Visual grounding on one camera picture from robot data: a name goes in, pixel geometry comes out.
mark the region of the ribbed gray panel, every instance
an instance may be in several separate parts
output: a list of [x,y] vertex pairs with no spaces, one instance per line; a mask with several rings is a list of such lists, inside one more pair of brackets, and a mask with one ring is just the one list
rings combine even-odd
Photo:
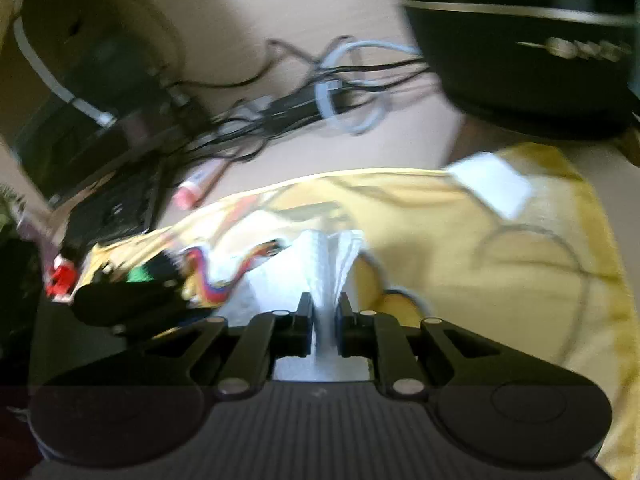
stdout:
[[44,463],[47,480],[604,480],[581,462],[551,472],[487,465],[451,445],[424,409],[380,396],[370,383],[268,383],[219,404],[201,431],[154,462],[121,470]]

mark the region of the yellow cloth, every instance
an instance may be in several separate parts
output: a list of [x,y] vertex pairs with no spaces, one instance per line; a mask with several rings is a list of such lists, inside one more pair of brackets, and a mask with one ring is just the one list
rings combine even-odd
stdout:
[[632,480],[640,462],[638,320],[606,216],[555,148],[527,143],[499,155],[534,186],[516,220],[521,230],[505,230],[441,171],[341,171],[230,196],[172,228],[94,248],[83,283],[108,258],[132,267],[196,241],[225,257],[307,228],[361,229],[380,266],[359,258],[352,270],[361,310],[415,326],[413,304],[384,293],[403,286],[437,316],[590,378],[614,413],[598,462]]

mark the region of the power adapter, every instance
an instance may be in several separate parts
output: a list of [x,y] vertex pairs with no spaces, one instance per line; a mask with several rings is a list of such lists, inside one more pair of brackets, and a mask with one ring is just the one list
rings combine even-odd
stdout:
[[[335,86],[330,89],[330,96],[336,112],[343,113],[350,109],[349,89],[343,88],[339,81],[334,83]],[[288,131],[296,124],[306,126],[319,120],[322,120],[322,116],[316,104],[313,84],[303,86],[287,96],[276,99],[263,115],[265,130],[274,136]]]

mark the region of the gold logo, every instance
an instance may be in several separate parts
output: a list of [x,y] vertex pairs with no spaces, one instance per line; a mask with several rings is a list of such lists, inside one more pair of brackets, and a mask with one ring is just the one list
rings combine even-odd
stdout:
[[568,41],[562,38],[549,38],[545,44],[530,43],[529,41],[516,41],[516,44],[531,48],[544,48],[552,56],[563,59],[597,59],[607,60],[613,63],[619,62],[623,57],[630,56],[633,50],[626,43],[616,45],[607,40],[599,43],[588,41]]

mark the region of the yellow fabric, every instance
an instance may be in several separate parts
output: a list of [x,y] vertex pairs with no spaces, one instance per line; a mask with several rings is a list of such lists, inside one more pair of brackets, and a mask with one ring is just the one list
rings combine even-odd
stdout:
[[503,230],[441,171],[342,171],[231,196],[170,229],[94,248],[83,283],[108,258],[132,267],[196,241],[212,243],[223,258],[307,228],[361,229],[378,263],[359,258],[352,270],[362,310],[415,326],[423,314],[385,293],[399,285],[436,316],[595,381],[614,411],[598,461],[632,480],[640,456],[638,320],[606,216],[555,148],[527,143],[500,156],[534,186],[516,220],[522,230]]

